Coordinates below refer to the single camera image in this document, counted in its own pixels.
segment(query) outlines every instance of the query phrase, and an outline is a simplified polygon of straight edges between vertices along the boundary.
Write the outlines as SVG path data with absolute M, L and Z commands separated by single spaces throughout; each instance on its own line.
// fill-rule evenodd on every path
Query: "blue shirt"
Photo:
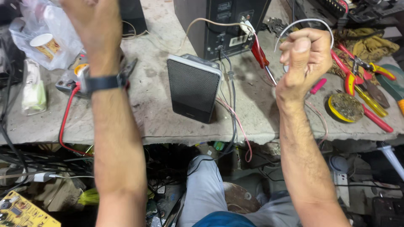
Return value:
M 199 220 L 193 227 L 256 227 L 246 217 L 226 211 L 216 211 Z

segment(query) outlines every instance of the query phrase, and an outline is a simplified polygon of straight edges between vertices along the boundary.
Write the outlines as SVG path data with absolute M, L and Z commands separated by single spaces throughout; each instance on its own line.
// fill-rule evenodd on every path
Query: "pink wire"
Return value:
M 258 36 L 255 32 L 254 32 L 254 36 L 255 36 L 255 40 L 257 41 L 259 60 L 261 61 L 262 65 L 264 66 L 265 75 L 267 76 L 268 80 L 275 86 L 275 84 L 272 82 L 271 78 L 269 78 L 268 72 L 265 70 L 264 60 L 262 59 L 262 55 L 261 55 L 261 48 L 259 47 Z
M 316 108 L 313 106 L 313 104 L 312 104 L 311 102 L 309 102 L 309 101 L 307 101 L 307 100 L 306 100 L 305 102 L 306 102 L 306 104 L 309 104 L 311 107 L 313 107 L 313 108 L 317 111 L 317 113 L 320 114 L 321 118 L 323 119 L 323 122 L 324 122 L 324 125 L 325 125 L 325 128 L 326 128 L 326 134 L 323 136 L 323 139 L 317 144 L 317 146 L 320 146 L 320 144 L 321 144 L 322 142 L 324 142 L 324 140 L 326 140 L 326 139 L 328 138 L 328 126 L 327 126 L 326 119 L 323 117 L 323 115 L 320 113 L 320 111 L 318 111 L 318 109 L 316 109 Z
M 247 145 L 248 145 L 248 148 L 249 148 L 249 150 L 248 150 L 247 153 L 246 153 L 246 162 L 251 162 L 251 159 L 252 159 L 252 157 L 253 157 L 253 153 L 252 153 L 252 150 L 251 150 L 250 142 L 248 141 L 247 136 L 246 136 L 246 133 L 245 133 L 244 130 L 243 130 L 243 126 L 241 126 L 240 119 L 238 118 L 238 116 L 237 116 L 237 114 L 234 112 L 234 110 L 233 110 L 229 105 L 227 105 L 225 102 L 223 102 L 223 100 L 222 100 L 221 98 L 217 98 L 217 100 L 221 101 L 221 102 L 234 114 L 234 116 L 236 117 L 237 122 L 238 122 L 238 125 L 240 126 L 240 129 L 241 129 L 241 131 L 243 132 L 244 138 L 246 139 L 246 142 L 247 142 Z M 250 153 L 250 159 L 247 160 L 247 155 L 248 155 L 248 153 Z

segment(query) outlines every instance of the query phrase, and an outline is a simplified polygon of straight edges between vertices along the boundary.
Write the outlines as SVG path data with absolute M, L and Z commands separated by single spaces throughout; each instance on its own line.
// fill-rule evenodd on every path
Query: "gray pants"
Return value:
M 202 159 L 211 157 L 195 157 L 188 174 Z M 177 224 L 179 227 L 191 227 L 215 211 L 228 211 L 222 177 L 214 161 L 202 161 L 197 171 L 188 177 L 184 207 Z M 296 227 L 299 224 L 299 216 L 287 191 L 272 193 L 270 201 L 257 212 L 243 215 L 257 227 Z

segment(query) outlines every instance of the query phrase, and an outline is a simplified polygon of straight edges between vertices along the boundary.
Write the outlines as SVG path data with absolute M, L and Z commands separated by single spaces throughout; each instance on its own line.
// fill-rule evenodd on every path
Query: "dirty work surface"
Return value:
M 167 46 L 178 48 L 185 36 L 174 13 L 173 2 L 164 0 L 141 0 L 147 27 L 150 32 L 162 39 Z M 269 6 L 266 18 L 280 17 L 287 21 L 286 7 L 280 0 L 273 0 Z M 260 31 L 258 34 L 260 45 L 270 62 L 273 75 L 277 80 L 283 75 L 282 65 L 279 63 L 280 52 L 274 53 L 274 34 Z M 121 44 L 125 55 L 129 59 L 139 58 L 139 62 L 130 76 L 129 90 L 130 105 L 137 125 L 140 128 L 143 142 L 150 143 L 185 143 L 195 144 L 201 141 L 229 141 L 232 136 L 232 122 L 230 114 L 220 104 L 216 103 L 216 118 L 211 124 L 203 124 L 173 113 L 166 60 L 169 55 L 155 39 L 145 35 L 133 40 L 123 40 Z M 180 51 L 172 54 L 195 54 L 192 45 L 187 41 Z M 244 131 L 249 140 L 259 144 L 279 137 L 279 110 L 273 98 L 274 89 L 265 78 L 264 71 L 259 67 L 251 52 L 230 57 L 234 65 L 236 87 L 236 112 L 240 118 Z M 21 93 L 17 98 L 8 117 L 7 131 L 14 143 L 57 142 L 59 127 L 67 103 L 67 95 L 55 88 L 55 82 L 61 70 L 55 70 L 44 76 L 48 91 L 48 110 L 32 116 L 21 114 Z M 327 83 L 316 95 L 310 96 L 310 101 L 323 114 L 328 125 L 328 139 L 370 139 L 385 140 L 404 133 L 403 116 L 394 99 L 380 87 L 386 95 L 391 107 L 389 115 L 383 118 L 394 132 L 386 134 L 381 128 L 367 118 L 347 127 L 346 124 L 333 120 L 324 109 L 324 97 L 336 90 L 343 90 L 343 81 L 335 75 L 325 74 Z M 227 74 L 224 75 L 222 90 L 229 100 L 230 86 Z M 308 107 L 305 107 L 310 125 L 316 138 L 325 134 L 320 117 Z M 93 144 L 93 117 L 89 100 L 73 100 L 67 119 L 64 141 L 67 143 Z M 244 140 L 241 130 L 238 130 L 239 141 Z
M 333 95 L 331 97 L 331 105 L 339 114 L 351 121 L 358 121 L 364 114 L 360 102 L 348 94 Z

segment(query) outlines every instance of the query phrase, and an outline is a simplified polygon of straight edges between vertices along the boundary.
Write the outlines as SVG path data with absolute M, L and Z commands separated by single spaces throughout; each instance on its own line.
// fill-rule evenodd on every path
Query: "red screwdriver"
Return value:
M 251 48 L 251 52 L 254 55 L 255 59 L 258 61 L 259 65 L 261 66 L 261 69 L 265 68 L 265 70 L 267 70 L 267 73 L 269 75 L 268 79 L 274 84 L 276 85 L 276 81 L 274 76 L 271 74 L 271 71 L 269 70 L 268 66 L 269 66 L 269 61 L 265 58 L 265 54 L 262 51 L 262 48 L 259 47 L 259 52 L 258 52 L 258 43 L 257 40 L 255 39 L 254 44 L 252 45 Z

